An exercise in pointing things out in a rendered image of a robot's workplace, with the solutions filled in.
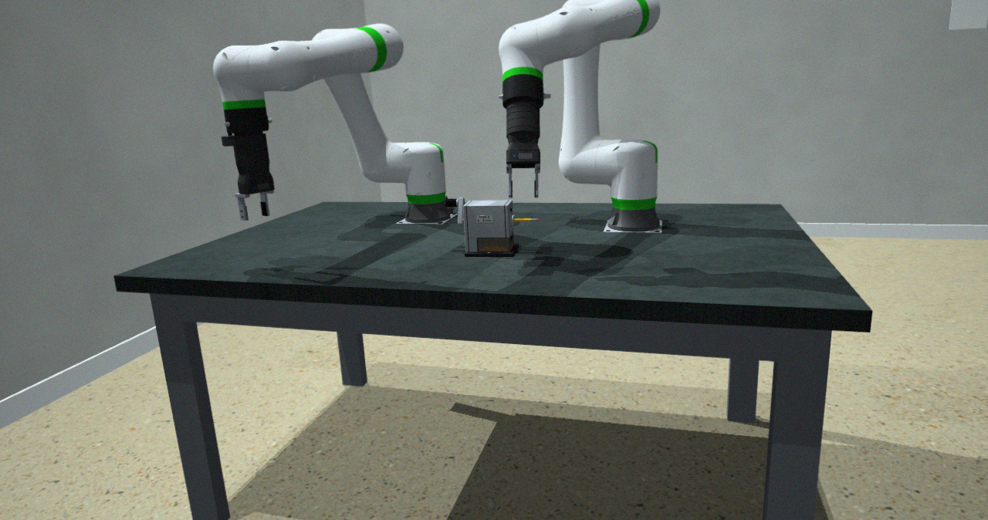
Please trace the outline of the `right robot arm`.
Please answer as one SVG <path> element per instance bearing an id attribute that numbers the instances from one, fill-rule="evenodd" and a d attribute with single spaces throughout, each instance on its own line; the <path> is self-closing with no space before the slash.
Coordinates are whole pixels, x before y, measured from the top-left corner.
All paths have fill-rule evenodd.
<path id="1" fill-rule="evenodd" d="M 213 75 L 225 110 L 266 106 L 265 91 L 294 91 L 324 79 L 348 127 L 361 173 L 377 183 L 405 183 L 406 221 L 449 220 L 454 208 L 445 206 L 441 145 L 391 143 L 361 79 L 361 73 L 391 69 L 403 50 L 399 32 L 390 25 L 323 30 L 312 41 L 229 46 L 215 57 Z"/>

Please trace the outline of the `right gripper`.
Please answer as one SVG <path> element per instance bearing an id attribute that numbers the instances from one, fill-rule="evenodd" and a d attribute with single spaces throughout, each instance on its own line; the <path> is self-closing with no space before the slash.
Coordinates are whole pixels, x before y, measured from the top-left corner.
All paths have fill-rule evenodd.
<path id="1" fill-rule="evenodd" d="M 269 130 L 267 108 L 243 108 L 225 110 L 225 126 L 230 137 L 222 137 L 222 145 L 234 145 L 235 163 L 238 168 L 238 199 L 240 218 L 248 221 L 245 199 L 260 193 L 262 215 L 269 215 L 267 194 L 274 194 L 274 178 L 269 174 L 267 136 Z M 232 136 L 235 134 L 235 136 Z M 245 198 L 245 199 L 244 199 Z"/>

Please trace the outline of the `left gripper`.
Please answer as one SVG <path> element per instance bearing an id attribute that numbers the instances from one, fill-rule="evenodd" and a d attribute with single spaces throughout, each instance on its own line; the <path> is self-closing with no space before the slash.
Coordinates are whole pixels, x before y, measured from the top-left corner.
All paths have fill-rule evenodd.
<path id="1" fill-rule="evenodd" d="M 511 75 L 503 81 L 499 96 L 507 109 L 507 174 L 509 198 L 513 197 L 512 168 L 534 168 L 534 197 L 539 197 L 540 108 L 550 94 L 543 93 L 543 81 L 536 75 Z"/>

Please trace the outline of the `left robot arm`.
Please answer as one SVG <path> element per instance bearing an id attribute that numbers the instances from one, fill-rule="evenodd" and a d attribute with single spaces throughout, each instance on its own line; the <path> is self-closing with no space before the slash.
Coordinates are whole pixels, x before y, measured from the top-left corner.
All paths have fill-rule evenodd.
<path id="1" fill-rule="evenodd" d="M 608 39 L 638 37 L 660 16 L 658 0 L 569 0 L 553 14 L 512 25 L 499 42 L 503 81 L 536 75 L 563 60 L 564 112 L 559 169 L 578 184 L 611 187 L 614 231 L 655 231 L 658 148 L 645 140 L 603 140 L 597 119 L 597 64 Z M 599 39 L 598 39 L 599 38 Z"/>

